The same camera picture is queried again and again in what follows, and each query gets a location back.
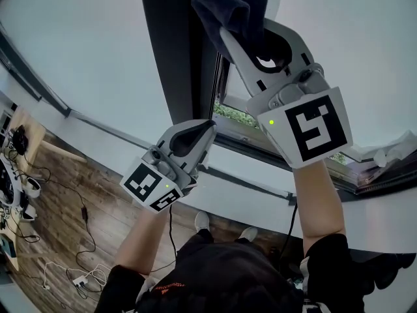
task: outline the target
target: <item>dark towel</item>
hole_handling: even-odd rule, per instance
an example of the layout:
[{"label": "dark towel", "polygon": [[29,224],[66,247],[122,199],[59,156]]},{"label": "dark towel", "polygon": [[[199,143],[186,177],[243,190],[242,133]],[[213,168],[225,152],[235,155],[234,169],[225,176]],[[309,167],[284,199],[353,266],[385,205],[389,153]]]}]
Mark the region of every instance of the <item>dark towel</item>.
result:
[{"label": "dark towel", "polygon": [[268,0],[191,0],[208,37],[230,62],[233,60],[220,37],[221,26],[243,37],[246,48],[256,56],[269,60],[263,34],[267,2]]}]

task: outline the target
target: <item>forearm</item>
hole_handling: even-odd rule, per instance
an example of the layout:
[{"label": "forearm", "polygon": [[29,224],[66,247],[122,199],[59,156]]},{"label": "forearm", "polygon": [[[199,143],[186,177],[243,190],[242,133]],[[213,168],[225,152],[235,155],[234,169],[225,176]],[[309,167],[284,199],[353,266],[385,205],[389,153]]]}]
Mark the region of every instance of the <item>forearm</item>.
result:
[{"label": "forearm", "polygon": [[327,235],[345,233],[340,198],[324,161],[294,170],[304,252]]},{"label": "forearm", "polygon": [[117,252],[115,264],[148,275],[155,261],[166,220],[167,209],[157,215],[142,209]]}]

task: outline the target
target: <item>shoe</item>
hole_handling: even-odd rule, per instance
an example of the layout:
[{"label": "shoe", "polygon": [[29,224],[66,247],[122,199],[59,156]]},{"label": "shoe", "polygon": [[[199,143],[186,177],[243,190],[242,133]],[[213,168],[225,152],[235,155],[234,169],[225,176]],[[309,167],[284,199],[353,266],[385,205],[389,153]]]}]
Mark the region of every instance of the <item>shoe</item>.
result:
[{"label": "shoe", "polygon": [[200,230],[210,231],[210,220],[206,212],[198,212],[197,216],[195,216],[194,226],[197,232],[199,232]]},{"label": "shoe", "polygon": [[258,229],[256,227],[248,227],[246,228],[242,234],[240,234],[239,239],[247,239],[248,241],[252,242],[255,240],[256,236],[258,235]]}]

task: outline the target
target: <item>white cable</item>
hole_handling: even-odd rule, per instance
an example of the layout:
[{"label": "white cable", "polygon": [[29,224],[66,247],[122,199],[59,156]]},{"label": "white cable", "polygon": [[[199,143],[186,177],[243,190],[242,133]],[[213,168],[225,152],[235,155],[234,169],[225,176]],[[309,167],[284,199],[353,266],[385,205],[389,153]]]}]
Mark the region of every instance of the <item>white cable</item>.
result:
[{"label": "white cable", "polygon": [[[69,271],[78,271],[78,272],[81,272],[81,273],[83,273],[85,275],[85,278],[87,278],[88,276],[92,276],[96,280],[97,284],[100,285],[100,286],[105,286],[107,284],[107,276],[104,273],[104,271],[101,270],[101,269],[98,269],[98,267],[101,266],[103,268],[106,268],[108,271],[111,270],[110,268],[107,268],[105,265],[102,265],[102,264],[99,263],[92,271],[90,271],[89,273],[87,273],[86,271],[81,270],[81,269],[64,268],[62,265],[56,264],[55,262],[52,262],[51,261],[51,262],[48,262],[47,264],[45,264],[45,268],[44,268],[44,283],[42,285],[43,288],[46,288],[47,287],[47,285],[46,285],[46,269],[48,268],[48,265],[49,264],[56,265],[57,267],[60,267],[64,271],[69,270]],[[103,278],[100,278],[99,276],[96,276],[94,274],[96,271],[101,271],[101,273],[103,274],[104,277]]]}]

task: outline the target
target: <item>sleeve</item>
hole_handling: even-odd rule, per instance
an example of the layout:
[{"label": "sleeve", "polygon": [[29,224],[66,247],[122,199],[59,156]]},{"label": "sleeve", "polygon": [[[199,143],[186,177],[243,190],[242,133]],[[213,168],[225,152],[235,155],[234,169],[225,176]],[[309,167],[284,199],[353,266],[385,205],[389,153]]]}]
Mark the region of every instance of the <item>sleeve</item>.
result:
[{"label": "sleeve", "polygon": [[135,309],[136,298],[145,278],[136,271],[116,265],[110,271],[95,312],[128,312]]},{"label": "sleeve", "polygon": [[364,311],[345,235],[332,234],[317,241],[300,269],[304,295],[310,301],[326,305],[331,313]]}]

